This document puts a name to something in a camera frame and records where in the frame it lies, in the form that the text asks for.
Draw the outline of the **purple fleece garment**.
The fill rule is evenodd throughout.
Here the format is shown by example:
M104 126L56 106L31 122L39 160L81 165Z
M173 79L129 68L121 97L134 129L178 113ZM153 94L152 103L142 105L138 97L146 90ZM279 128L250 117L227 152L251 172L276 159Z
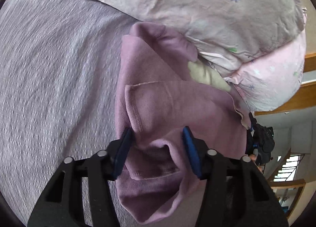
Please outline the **purple fleece garment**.
M115 102L115 128L134 131L116 181L122 206L140 224L169 217L199 186L182 141L189 127L196 138L229 158L245 153L249 111L238 92L198 83L189 65L198 51L164 25L139 22L122 39Z

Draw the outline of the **wooden stair railing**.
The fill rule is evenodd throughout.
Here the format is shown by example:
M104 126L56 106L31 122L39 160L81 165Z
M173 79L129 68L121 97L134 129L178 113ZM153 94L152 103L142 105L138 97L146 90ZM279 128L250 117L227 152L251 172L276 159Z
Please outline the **wooden stair railing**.
M295 179L298 167L304 157L305 154L291 153L289 150L284 160L282 162L281 159L279 160L280 165L268 178L274 195L287 219L295 209L306 186L306 181L303 178Z

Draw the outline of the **pink floral pillow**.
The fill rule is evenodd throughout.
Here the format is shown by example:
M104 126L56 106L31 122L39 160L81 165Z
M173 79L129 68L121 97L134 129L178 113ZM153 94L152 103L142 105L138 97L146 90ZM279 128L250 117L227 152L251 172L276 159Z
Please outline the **pink floral pillow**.
M273 111L299 90L305 63L306 31L273 52L243 64L225 80L253 112Z

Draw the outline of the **pink floral quilt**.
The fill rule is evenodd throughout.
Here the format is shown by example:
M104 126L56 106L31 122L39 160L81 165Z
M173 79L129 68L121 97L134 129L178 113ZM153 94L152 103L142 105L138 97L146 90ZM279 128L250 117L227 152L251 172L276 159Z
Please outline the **pink floral quilt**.
M294 40L304 29L299 0L98 0L190 40L223 76Z

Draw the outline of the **lavender bed sheet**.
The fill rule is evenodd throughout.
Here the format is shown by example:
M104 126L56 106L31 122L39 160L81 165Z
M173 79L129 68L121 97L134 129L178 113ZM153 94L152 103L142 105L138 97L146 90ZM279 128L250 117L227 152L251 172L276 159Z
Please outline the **lavender bed sheet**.
M96 0L2 6L1 194L23 224L64 158L114 139L120 43L134 22Z

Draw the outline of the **wooden headboard frame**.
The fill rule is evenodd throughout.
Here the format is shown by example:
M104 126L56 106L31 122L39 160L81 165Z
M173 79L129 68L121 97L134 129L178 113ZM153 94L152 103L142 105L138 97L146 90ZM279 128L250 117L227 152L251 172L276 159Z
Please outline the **wooden headboard frame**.
M268 112L255 112L255 116L306 109L315 106L315 53L305 56L302 84L295 95L284 105Z

